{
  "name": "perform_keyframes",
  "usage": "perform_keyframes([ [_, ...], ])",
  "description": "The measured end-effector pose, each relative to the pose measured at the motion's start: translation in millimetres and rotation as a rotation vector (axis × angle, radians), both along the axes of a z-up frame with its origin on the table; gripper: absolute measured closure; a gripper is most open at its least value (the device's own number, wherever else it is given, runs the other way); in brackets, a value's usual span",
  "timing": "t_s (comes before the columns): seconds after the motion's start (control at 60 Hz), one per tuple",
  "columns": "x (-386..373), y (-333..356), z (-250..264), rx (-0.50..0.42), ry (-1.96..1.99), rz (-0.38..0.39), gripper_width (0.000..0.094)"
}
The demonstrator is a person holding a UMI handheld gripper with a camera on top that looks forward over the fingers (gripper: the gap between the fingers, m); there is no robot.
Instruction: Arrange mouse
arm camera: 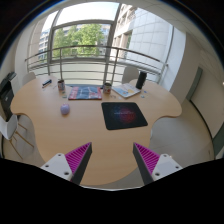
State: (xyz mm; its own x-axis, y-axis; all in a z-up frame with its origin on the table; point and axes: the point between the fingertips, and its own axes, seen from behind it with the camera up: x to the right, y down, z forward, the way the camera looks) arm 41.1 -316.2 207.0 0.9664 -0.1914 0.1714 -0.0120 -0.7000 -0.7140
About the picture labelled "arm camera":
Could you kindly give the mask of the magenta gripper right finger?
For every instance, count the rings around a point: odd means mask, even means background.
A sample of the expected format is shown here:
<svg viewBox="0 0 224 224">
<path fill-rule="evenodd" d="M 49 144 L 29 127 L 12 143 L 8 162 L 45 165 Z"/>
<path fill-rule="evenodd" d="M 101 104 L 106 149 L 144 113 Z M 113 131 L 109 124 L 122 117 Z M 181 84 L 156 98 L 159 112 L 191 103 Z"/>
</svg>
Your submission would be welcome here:
<svg viewBox="0 0 224 224">
<path fill-rule="evenodd" d="M 138 143 L 133 144 L 133 154 L 145 185 L 182 169 L 168 154 L 159 155 Z"/>
</svg>

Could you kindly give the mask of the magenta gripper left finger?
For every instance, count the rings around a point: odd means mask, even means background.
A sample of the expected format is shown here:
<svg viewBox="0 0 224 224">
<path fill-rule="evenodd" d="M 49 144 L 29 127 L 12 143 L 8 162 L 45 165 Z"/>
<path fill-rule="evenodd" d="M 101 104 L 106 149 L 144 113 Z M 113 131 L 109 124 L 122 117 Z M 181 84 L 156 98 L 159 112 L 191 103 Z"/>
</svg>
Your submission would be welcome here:
<svg viewBox="0 0 224 224">
<path fill-rule="evenodd" d="M 42 166 L 42 169 L 79 185 L 91 154 L 92 143 L 89 142 L 67 154 L 57 153 Z"/>
</svg>

